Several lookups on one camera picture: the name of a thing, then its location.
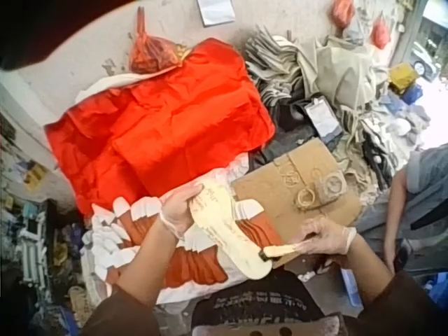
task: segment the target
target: red sheet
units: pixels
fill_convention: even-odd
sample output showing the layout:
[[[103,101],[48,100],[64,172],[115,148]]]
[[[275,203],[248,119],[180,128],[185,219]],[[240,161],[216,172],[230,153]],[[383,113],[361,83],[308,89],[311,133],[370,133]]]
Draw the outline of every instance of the red sheet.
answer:
[[[181,68],[89,97],[45,131],[78,208],[91,214],[91,203],[159,197],[225,167],[274,125],[242,57],[209,39]]]

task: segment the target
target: clear plastic container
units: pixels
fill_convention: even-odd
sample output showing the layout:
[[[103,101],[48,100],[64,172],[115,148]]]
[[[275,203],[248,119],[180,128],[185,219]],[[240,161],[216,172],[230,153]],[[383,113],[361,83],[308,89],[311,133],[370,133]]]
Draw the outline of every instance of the clear plastic container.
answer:
[[[351,269],[341,268],[342,278],[344,279],[345,289],[347,294],[349,294],[350,303],[354,307],[362,307],[363,303],[361,297],[359,296],[358,286],[356,285],[355,276]]]

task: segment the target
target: shoe sole template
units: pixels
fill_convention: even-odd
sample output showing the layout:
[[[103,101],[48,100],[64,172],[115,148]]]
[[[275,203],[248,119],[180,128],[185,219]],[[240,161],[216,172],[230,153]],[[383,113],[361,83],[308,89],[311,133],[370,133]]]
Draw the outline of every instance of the shoe sole template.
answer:
[[[254,244],[235,223],[235,201],[224,185],[202,181],[204,189],[189,202],[195,223],[224,250],[246,277],[261,279],[272,269],[272,261],[263,261],[261,248]]]

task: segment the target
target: car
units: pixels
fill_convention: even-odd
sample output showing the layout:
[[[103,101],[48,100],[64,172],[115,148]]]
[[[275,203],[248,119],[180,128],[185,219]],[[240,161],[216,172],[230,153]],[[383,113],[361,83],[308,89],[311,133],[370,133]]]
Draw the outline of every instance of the car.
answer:
[[[430,82],[440,74],[440,65],[434,62],[434,59],[420,43],[414,42],[409,63],[421,77]]]

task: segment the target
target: brown sleeve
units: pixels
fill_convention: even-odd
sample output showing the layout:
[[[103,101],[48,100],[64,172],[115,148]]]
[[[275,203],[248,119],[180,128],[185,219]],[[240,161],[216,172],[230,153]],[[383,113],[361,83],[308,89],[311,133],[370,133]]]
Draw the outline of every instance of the brown sleeve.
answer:
[[[115,292],[95,309],[81,336],[98,335],[160,335],[153,310],[134,299],[125,291]]]
[[[373,335],[439,335],[444,323],[442,310],[406,273],[394,276],[390,284],[347,326]]]

